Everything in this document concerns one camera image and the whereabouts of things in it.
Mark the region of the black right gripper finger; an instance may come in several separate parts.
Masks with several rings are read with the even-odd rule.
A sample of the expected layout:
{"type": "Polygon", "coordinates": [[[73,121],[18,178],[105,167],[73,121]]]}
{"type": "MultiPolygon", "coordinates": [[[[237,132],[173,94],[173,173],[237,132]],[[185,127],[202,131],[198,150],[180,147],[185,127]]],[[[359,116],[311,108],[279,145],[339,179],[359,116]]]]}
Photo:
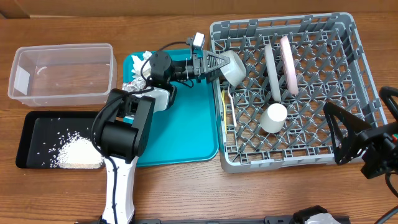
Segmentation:
{"type": "Polygon", "coordinates": [[[363,151],[359,134],[371,129],[371,125],[332,102],[325,103],[323,112],[330,129],[336,164],[344,165],[359,157],[363,151]]]}
{"type": "Polygon", "coordinates": [[[398,120],[397,102],[394,99],[394,97],[397,97],[397,94],[397,89],[390,86],[383,86],[379,91],[381,100],[387,106],[395,120],[398,120]]]}

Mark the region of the grey bowl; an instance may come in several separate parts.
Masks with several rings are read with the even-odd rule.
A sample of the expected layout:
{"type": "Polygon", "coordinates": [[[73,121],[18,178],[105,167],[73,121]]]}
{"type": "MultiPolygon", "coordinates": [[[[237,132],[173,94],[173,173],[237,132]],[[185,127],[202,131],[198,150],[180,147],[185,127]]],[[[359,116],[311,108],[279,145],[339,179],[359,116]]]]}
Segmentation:
{"type": "Polygon", "coordinates": [[[230,62],[220,70],[229,84],[237,87],[246,78],[246,67],[239,55],[232,50],[223,52],[221,55],[228,57],[230,62]]]}

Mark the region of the yellow plastic spoon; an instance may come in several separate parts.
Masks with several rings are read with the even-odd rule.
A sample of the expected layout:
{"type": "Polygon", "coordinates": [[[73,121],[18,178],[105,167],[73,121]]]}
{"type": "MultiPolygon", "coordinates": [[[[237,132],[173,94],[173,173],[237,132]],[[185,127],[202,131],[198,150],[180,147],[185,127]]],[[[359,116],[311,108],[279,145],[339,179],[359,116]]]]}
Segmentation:
{"type": "Polygon", "coordinates": [[[221,91],[221,102],[223,106],[223,124],[224,124],[224,130],[227,132],[228,127],[226,124],[226,103],[225,103],[225,90],[222,89],[221,91]]]}

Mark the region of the white napkin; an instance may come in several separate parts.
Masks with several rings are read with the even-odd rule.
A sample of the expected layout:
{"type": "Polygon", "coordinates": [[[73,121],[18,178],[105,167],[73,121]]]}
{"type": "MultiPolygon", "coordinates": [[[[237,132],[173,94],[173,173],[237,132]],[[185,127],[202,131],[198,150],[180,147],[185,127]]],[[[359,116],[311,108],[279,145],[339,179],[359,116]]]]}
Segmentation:
{"type": "Polygon", "coordinates": [[[133,75],[134,78],[139,78],[141,75],[143,75],[144,78],[148,78],[150,76],[150,72],[151,72],[150,63],[149,62],[147,62],[146,64],[144,64],[144,63],[146,62],[147,59],[149,59],[152,56],[152,52],[145,51],[142,54],[142,56],[143,56],[142,60],[136,55],[132,56],[132,60],[133,60],[134,64],[133,64],[133,69],[131,70],[131,72],[134,74],[133,75]]]}

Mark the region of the red silver snack wrapper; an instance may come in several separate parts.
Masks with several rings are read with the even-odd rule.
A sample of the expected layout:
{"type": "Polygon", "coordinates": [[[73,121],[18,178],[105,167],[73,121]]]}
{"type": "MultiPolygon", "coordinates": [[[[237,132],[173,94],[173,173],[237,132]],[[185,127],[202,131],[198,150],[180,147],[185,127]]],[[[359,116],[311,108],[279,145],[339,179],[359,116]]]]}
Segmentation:
{"type": "Polygon", "coordinates": [[[132,92],[141,91],[145,88],[146,81],[143,78],[135,78],[133,81],[128,83],[123,83],[122,90],[132,92]]]}

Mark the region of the light grey plate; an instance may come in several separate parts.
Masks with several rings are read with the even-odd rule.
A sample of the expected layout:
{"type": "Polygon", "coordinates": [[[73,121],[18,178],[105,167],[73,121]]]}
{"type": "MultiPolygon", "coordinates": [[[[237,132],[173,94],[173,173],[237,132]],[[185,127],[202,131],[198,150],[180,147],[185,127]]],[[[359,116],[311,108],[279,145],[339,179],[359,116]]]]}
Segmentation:
{"type": "Polygon", "coordinates": [[[277,77],[277,71],[271,44],[267,44],[264,47],[264,53],[266,58],[267,74],[269,77],[272,97],[275,101],[281,102],[279,80],[277,77]]]}

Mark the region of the pink plate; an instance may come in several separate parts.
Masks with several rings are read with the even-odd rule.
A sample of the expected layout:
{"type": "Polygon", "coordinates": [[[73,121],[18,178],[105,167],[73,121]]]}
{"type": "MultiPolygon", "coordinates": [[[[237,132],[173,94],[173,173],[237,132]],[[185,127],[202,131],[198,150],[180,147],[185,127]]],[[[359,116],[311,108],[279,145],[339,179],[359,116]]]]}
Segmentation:
{"type": "Polygon", "coordinates": [[[284,64],[283,69],[286,77],[288,91],[293,95],[297,95],[299,93],[297,76],[295,72],[293,55],[287,36],[283,36],[280,40],[280,55],[284,64]]]}

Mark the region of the white rice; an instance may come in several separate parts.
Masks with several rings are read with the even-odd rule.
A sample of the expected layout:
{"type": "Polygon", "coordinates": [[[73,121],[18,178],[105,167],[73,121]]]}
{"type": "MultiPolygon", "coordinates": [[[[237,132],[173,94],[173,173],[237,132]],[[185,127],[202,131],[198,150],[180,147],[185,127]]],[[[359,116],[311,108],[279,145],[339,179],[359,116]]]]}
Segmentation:
{"type": "Polygon", "coordinates": [[[43,123],[47,139],[42,145],[50,168],[101,168],[104,158],[90,141],[92,118],[45,118],[43,123]]]}

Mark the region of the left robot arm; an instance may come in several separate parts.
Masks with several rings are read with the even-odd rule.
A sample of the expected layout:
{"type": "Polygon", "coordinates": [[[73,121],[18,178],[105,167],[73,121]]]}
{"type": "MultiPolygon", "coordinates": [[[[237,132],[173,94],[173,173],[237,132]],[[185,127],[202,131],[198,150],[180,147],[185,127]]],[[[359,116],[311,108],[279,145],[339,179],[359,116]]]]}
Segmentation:
{"type": "Polygon", "coordinates": [[[90,140],[104,157],[106,205],[100,223],[133,223],[134,173],[138,158],[146,149],[154,113],[169,109],[177,94],[174,82],[205,79],[211,82],[231,65],[233,57],[207,50],[201,57],[174,61],[159,50],[145,64],[150,75],[148,88],[139,91],[111,90],[105,106],[96,115],[90,140]]]}

